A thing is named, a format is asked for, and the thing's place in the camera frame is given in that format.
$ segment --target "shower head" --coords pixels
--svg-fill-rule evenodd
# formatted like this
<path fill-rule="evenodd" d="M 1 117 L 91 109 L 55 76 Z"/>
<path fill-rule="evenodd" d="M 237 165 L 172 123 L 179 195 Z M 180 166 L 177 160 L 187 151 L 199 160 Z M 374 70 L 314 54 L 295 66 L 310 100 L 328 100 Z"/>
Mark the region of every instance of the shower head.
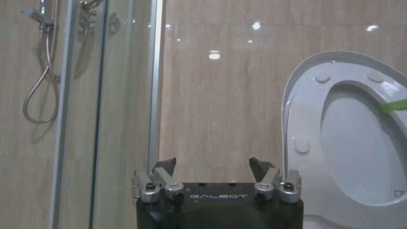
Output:
<path fill-rule="evenodd" d="M 33 7 L 28 7 L 23 13 L 47 27 L 53 26 L 52 20 L 47 19 L 40 11 L 37 11 Z"/>

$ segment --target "green tape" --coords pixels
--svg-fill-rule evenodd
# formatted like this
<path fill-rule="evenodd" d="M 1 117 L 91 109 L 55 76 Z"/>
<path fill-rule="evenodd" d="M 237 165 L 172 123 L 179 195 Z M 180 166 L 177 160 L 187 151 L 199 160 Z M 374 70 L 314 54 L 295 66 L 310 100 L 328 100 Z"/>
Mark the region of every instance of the green tape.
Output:
<path fill-rule="evenodd" d="M 400 111 L 407 109 L 407 99 L 387 103 L 382 105 L 383 112 Z"/>

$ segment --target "toilet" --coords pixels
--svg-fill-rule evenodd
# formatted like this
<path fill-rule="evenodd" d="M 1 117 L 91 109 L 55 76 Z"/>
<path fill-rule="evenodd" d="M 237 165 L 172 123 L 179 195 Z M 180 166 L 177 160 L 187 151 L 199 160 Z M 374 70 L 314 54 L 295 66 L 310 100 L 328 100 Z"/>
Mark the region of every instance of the toilet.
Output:
<path fill-rule="evenodd" d="M 304 229 L 407 228 L 407 78 L 354 52 L 324 52 L 284 90 L 283 171 L 302 174 Z"/>

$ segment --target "screw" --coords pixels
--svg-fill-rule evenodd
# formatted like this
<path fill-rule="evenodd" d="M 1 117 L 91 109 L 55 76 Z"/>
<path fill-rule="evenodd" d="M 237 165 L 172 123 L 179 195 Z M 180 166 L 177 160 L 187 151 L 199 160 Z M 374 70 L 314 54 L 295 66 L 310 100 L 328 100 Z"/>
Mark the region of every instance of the screw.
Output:
<path fill-rule="evenodd" d="M 155 188 L 156 188 L 156 186 L 155 186 L 153 183 L 148 182 L 148 183 L 145 184 L 145 190 L 147 190 L 147 191 L 153 191 Z"/>
<path fill-rule="evenodd" d="M 294 191 L 294 184 L 292 183 L 284 183 L 284 191 Z"/>

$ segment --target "glass shower door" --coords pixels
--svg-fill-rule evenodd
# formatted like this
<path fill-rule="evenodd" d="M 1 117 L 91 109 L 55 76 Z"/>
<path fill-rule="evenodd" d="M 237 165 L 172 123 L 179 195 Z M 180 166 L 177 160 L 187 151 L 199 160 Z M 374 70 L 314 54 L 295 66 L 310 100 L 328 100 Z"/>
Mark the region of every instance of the glass shower door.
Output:
<path fill-rule="evenodd" d="M 51 229 L 136 227 L 132 175 L 157 156 L 160 7 L 104 0 L 84 14 L 68 3 Z"/>
<path fill-rule="evenodd" d="M 107 37 L 95 168 L 93 228 L 135 228 L 132 174 L 147 170 L 155 19 L 152 0 L 111 0 L 120 19 Z"/>

